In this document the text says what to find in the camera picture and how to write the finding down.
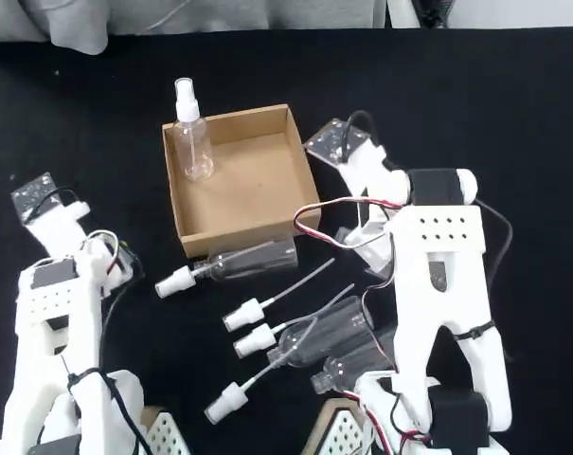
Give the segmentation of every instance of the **upright spray bottle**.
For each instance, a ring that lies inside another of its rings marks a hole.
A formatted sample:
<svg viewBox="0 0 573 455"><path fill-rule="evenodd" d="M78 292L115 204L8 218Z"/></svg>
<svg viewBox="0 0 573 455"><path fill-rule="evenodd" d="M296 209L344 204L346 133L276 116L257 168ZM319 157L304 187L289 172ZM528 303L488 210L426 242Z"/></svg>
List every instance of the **upright spray bottle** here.
<svg viewBox="0 0 573 455"><path fill-rule="evenodd" d="M193 81L190 78L177 79L174 86L178 121L172 126L171 133L179 165L191 181L209 178L214 171L212 145L206 121L200 117Z"/></svg>

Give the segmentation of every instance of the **open cardboard box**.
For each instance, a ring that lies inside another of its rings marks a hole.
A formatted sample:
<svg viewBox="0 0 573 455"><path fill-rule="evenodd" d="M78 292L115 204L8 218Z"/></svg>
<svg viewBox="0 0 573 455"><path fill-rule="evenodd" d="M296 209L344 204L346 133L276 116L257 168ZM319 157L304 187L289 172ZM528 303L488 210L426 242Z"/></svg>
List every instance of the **open cardboard box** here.
<svg viewBox="0 0 573 455"><path fill-rule="evenodd" d="M293 114L286 104L209 117L215 172L183 175L171 124L162 135L176 231L189 257L245 248L294 234L293 215L318 202ZM300 221L317 228L320 210Z"/></svg>

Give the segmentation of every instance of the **gray fabric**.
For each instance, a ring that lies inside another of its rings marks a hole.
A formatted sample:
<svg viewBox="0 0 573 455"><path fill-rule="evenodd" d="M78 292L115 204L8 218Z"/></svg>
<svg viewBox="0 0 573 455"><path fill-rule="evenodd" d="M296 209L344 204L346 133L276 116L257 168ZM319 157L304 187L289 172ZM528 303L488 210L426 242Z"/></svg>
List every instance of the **gray fabric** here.
<svg viewBox="0 0 573 455"><path fill-rule="evenodd" d="M386 0L0 0L0 41L99 54L111 34L384 27Z"/></svg>

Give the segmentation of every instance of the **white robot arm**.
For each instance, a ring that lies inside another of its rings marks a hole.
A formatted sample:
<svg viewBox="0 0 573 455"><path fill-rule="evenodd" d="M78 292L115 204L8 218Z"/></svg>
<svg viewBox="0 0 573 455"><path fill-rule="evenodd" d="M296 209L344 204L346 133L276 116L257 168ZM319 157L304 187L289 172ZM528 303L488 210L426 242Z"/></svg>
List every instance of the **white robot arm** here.
<svg viewBox="0 0 573 455"><path fill-rule="evenodd" d="M481 213L472 205L475 177L468 170L388 169L383 147L375 137L352 128L351 119L330 122L307 142L307 151L333 166L352 195L402 206L358 206L358 226L341 240L359 245L383 231L384 237L356 252L375 274L385 276L386 270L393 270L396 291L397 371L362 376L356 385L361 406L378 416L391 453L406 440L399 432L405 428L410 434L432 437L431 444L425 438L408 438L406 454L506 454L489 438L489 432L510 426L511 407L482 262L486 246ZM470 365L473 391L448 394L427 377L441 326L453 333ZM399 422L395 427L392 413ZM463 424L474 427L467 431L469 441L449 433L455 425L465 428Z"/></svg>
<svg viewBox="0 0 573 455"><path fill-rule="evenodd" d="M58 192L45 174L13 194L24 225L52 257L19 278L0 455L149 454L137 377L105 374L99 364L101 301L133 278L135 256L112 232L84 234L78 219L88 206L66 207Z"/></svg>

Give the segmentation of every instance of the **white spray nozzle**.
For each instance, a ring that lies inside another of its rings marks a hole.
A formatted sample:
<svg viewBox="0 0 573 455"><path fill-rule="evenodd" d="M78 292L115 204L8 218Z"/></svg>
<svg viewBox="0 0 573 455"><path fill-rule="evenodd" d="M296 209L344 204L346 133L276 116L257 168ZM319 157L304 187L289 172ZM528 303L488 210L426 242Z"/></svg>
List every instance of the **white spray nozzle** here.
<svg viewBox="0 0 573 455"><path fill-rule="evenodd" d="M200 107L193 92L193 81L190 78L177 79L174 82L176 89L176 116L179 121L191 122L200 118Z"/></svg>
<svg viewBox="0 0 573 455"><path fill-rule="evenodd" d="M245 301L240 308L233 313L229 313L223 318L223 324L227 332L243 327L246 324L252 324L265 317L261 304L257 299L250 299Z"/></svg>
<svg viewBox="0 0 573 455"><path fill-rule="evenodd" d="M243 388L235 382L232 382L221 392L221 396L206 408L204 414L206 414L206 417L212 425L216 425L221 422L227 414L238 410L246 403L248 403L248 397Z"/></svg>
<svg viewBox="0 0 573 455"><path fill-rule="evenodd" d="M161 282L155 284L155 292L160 299L164 299L175 292L184 291L192 286L195 286L195 270L191 272L189 267L185 265L184 267L176 269L172 272L172 275L165 278Z"/></svg>
<svg viewBox="0 0 573 455"><path fill-rule="evenodd" d="M269 325L262 324L253 330L250 335L239 339L233 343L233 347L236 350L239 358L244 358L256 351L266 349L273 346L278 341L274 335L273 330Z"/></svg>

